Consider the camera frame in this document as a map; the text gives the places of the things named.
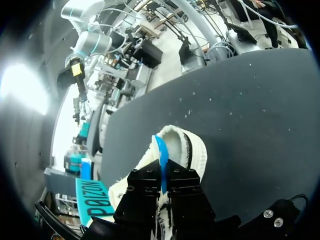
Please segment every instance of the bright light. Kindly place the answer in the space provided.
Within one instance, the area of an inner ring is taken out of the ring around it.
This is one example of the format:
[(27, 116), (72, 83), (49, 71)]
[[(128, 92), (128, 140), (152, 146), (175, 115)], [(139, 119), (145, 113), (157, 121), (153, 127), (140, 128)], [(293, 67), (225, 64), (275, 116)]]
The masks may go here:
[(14, 65), (6, 69), (0, 86), (0, 96), (13, 95), (29, 108), (46, 115), (49, 98), (41, 81), (25, 65)]

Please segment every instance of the blue strap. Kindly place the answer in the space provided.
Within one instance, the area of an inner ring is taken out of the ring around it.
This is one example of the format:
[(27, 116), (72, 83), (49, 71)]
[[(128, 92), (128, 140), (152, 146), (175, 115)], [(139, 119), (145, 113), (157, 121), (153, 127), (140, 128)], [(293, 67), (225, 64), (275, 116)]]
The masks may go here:
[(156, 143), (158, 145), (159, 153), (160, 153), (159, 163), (160, 163), (160, 169), (161, 169), (161, 189), (162, 189), (162, 193), (165, 194), (167, 192), (166, 166), (169, 159), (169, 153), (168, 153), (168, 149), (165, 141), (157, 135), (153, 135), (153, 136), (155, 137)]

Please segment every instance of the screw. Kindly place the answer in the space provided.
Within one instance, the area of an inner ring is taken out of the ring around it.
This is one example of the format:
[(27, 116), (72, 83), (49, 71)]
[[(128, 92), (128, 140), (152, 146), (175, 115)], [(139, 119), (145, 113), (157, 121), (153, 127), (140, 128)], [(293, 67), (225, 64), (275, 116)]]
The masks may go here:
[(278, 217), (276, 220), (274, 220), (274, 226), (276, 228), (280, 228), (284, 224), (284, 220), (281, 217)]
[(132, 192), (134, 189), (135, 189), (135, 188), (134, 188), (133, 186), (128, 186), (128, 187), (126, 188), (126, 190), (127, 190), (128, 192)]
[(274, 215), (274, 212), (273, 212), (272, 210), (270, 210), (270, 209), (265, 210), (264, 213), (263, 213), (263, 216), (264, 216), (266, 219), (272, 218), (273, 215)]

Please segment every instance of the cable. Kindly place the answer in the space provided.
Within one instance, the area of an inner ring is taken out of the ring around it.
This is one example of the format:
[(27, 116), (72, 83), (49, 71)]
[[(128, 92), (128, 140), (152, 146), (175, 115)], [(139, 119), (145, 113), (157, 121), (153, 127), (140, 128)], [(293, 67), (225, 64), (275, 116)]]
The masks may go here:
[(124, 5), (125, 5), (128, 9), (130, 9), (132, 12), (134, 12), (134, 13), (137, 14), (137, 12), (136, 12), (135, 10), (133, 10), (131, 7), (129, 7), (128, 4), (124, 3)]
[[(193, 2), (193, 1), (191, 2), (191, 4), (193, 4), (193, 5), (198, 9), (198, 11), (199, 11), (200, 13), (202, 13), (202, 15), (204, 16), (205, 20), (210, 24), (210, 26), (213, 28), (213, 30), (219, 35), (217, 29), (213, 26), (213, 24), (211, 23), (211, 21), (209, 21), (209, 19), (206, 17), (206, 15), (201, 11), (200, 7), (199, 7), (195, 2)], [(213, 20), (213, 18), (210, 16), (210, 14), (209, 14), (208, 16), (209, 16), (209, 18), (212, 20), (212, 22), (214, 23), (214, 25), (219, 29), (220, 34), (221, 34), (221, 35), (219, 35), (219, 36), (220, 36), (221, 38), (223, 38), (224, 40), (226, 40), (225, 37), (224, 37), (224, 35), (223, 35), (223, 33), (221, 32), (220, 28), (218, 27), (218, 25), (216, 24), (216, 22)]]
[[(180, 21), (181, 24), (183, 24), (185, 26), (185, 28), (190, 32), (191, 36), (193, 37), (195, 43), (197, 44), (198, 47), (200, 47), (201, 45), (199, 44), (198, 40), (196, 39), (195, 35), (192, 33), (192, 31), (190, 30), (190, 28), (184, 23), (184, 21), (182, 21), (181, 17), (178, 16), (178, 14), (175, 13), (175, 11), (173, 11), (163, 0), (159, 0), (159, 2), (161, 2), (163, 4), (163, 6), (170, 12), (173, 13), (173, 15)], [(205, 53), (202, 51), (202, 56), (203, 59), (206, 59), (206, 55)]]
[(215, 45), (213, 45), (213, 46), (216, 46), (216, 45), (219, 45), (219, 44), (227, 44), (229, 47), (231, 47), (231, 48), (233, 48), (233, 53), (235, 53), (236, 52), (236, 49), (235, 49), (235, 47), (234, 46), (232, 46), (229, 42), (227, 42), (227, 41), (220, 41), (220, 42), (217, 42)]
[(124, 39), (123, 39), (123, 43), (118, 48), (116, 48), (114, 50), (111, 50), (111, 51), (107, 51), (105, 54), (111, 54), (111, 53), (114, 53), (114, 52), (118, 51), (119, 49), (121, 49), (126, 44), (127, 40), (128, 40), (128, 37), (125, 36)]
[(228, 48), (226, 46), (220, 46), (220, 45), (215, 45), (215, 46), (210, 47), (210, 49), (206, 52), (206, 54), (208, 55), (213, 49), (217, 49), (217, 48), (227, 49), (231, 53), (231, 57), (234, 56), (234, 52), (230, 48)]
[(253, 10), (251, 7), (249, 7), (247, 4), (245, 4), (242, 0), (237, 0), (238, 2), (240, 2), (242, 5), (244, 5), (247, 9), (249, 9), (251, 12), (253, 12), (254, 14), (258, 15), (260, 18), (263, 18), (264, 20), (266, 20), (267, 22), (274, 24), (276, 26), (279, 26), (281, 28), (285, 28), (285, 29), (297, 29), (298, 26), (297, 25), (285, 25), (285, 24), (280, 24), (278, 22), (272, 21), (268, 18), (266, 18), (265, 16), (261, 15), (260, 13), (258, 13), (257, 11)]
[[(185, 33), (185, 34), (188, 34), (188, 35), (191, 35), (190, 33), (186, 32), (186, 31), (183, 31), (180, 27), (178, 27), (178, 26), (175, 26), (175, 27), (178, 28), (181, 32), (183, 32), (183, 33)], [(202, 36), (196, 36), (196, 35), (195, 35), (195, 37), (207, 41), (207, 39), (205, 39), (205, 38), (202, 37)]]
[(305, 194), (298, 194), (297, 196), (294, 196), (290, 199), (290, 201), (294, 201), (296, 199), (304, 199), (305, 200), (305, 205), (307, 206), (309, 204), (309, 199)]
[(220, 32), (221, 36), (223, 36), (223, 39), (226, 40), (225, 37), (224, 37), (224, 34), (222, 33), (222, 31), (221, 31), (221, 29), (219, 28), (219, 26), (216, 24), (215, 20), (214, 20), (210, 15), (208, 15), (208, 16), (209, 16), (209, 18), (212, 20), (212, 22), (214, 23), (214, 25), (216, 26), (216, 28), (219, 29), (219, 32)]
[(132, 15), (132, 14), (126, 12), (126, 11), (123, 11), (123, 10), (120, 10), (120, 9), (117, 9), (117, 8), (105, 8), (105, 9), (103, 9), (100, 13), (102, 13), (102, 12), (104, 12), (104, 11), (117, 11), (117, 12), (120, 12), (120, 13), (127, 14), (127, 15), (135, 18), (135, 19), (139, 19), (139, 20), (142, 19), (142, 18), (140, 18), (140, 17), (136, 17), (136, 16), (134, 16), (134, 15)]
[(261, 34), (257, 34), (255, 35), (253, 38), (256, 39), (256, 37), (258, 37), (256, 40), (258, 40), (259, 38), (261, 38), (262, 36), (265, 36), (266, 34), (265, 33), (261, 33)]
[(86, 231), (88, 230), (88, 227), (83, 224), (80, 224), (79, 229), (80, 229), (81, 233), (84, 235), (86, 233)]
[(206, 6), (205, 2), (203, 0), (200, 0), (200, 1), (203, 3), (204, 9), (207, 9), (207, 6)]

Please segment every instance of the tube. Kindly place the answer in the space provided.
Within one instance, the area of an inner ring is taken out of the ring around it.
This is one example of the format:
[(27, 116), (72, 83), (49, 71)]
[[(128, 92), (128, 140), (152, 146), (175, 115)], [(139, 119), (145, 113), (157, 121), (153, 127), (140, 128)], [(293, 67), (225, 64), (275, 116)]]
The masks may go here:
[(126, 12), (126, 11), (122, 11), (122, 10), (117, 9), (117, 8), (105, 8), (105, 9), (103, 9), (100, 13), (102, 13), (102, 12), (104, 12), (104, 11), (117, 11), (117, 12), (120, 12), (120, 13), (127, 14), (127, 15), (129, 15), (129, 16), (131, 16), (131, 17), (135, 18), (135, 19), (139, 19), (139, 20), (141, 20), (141, 19), (142, 19), (142, 18), (140, 18), (140, 17), (136, 17), (136, 16), (134, 16), (134, 15), (132, 15), (132, 14), (130, 14), (130, 13), (128, 13), (128, 12)]
[[(192, 33), (192, 31), (190, 30), (190, 28), (185, 24), (185, 22), (181, 20), (181, 18), (178, 16), (178, 14), (176, 14), (170, 7), (168, 7), (168, 5), (167, 5), (164, 1), (162, 1), (162, 0), (159, 0), (159, 1), (163, 4), (163, 6), (164, 6), (168, 11), (170, 11), (170, 12), (173, 13), (173, 15), (176, 17), (176, 19), (179, 20), (179, 22), (180, 22), (182, 25), (184, 25), (184, 27), (189, 31), (190, 35), (193, 37), (193, 39), (194, 39), (195, 43), (197, 44), (198, 48), (201, 48), (201, 45), (199, 44), (199, 42), (198, 42), (198, 40), (196, 39), (195, 35)], [(201, 55), (202, 55), (203, 59), (205, 59), (205, 60), (207, 59), (204, 51), (201, 51)]]
[(266, 20), (269, 23), (272, 23), (274, 25), (277, 25), (281, 28), (285, 28), (285, 29), (297, 29), (298, 26), (297, 25), (284, 25), (281, 23), (277, 23), (275, 21), (272, 21), (268, 18), (266, 18), (265, 16), (262, 16), (260, 13), (258, 13), (257, 11), (253, 10), (251, 7), (249, 7), (247, 4), (245, 4), (242, 0), (237, 0), (238, 2), (240, 2), (242, 5), (244, 5), (247, 9), (249, 9), (251, 12), (253, 12), (254, 14), (258, 15), (260, 18), (263, 18), (264, 20)]

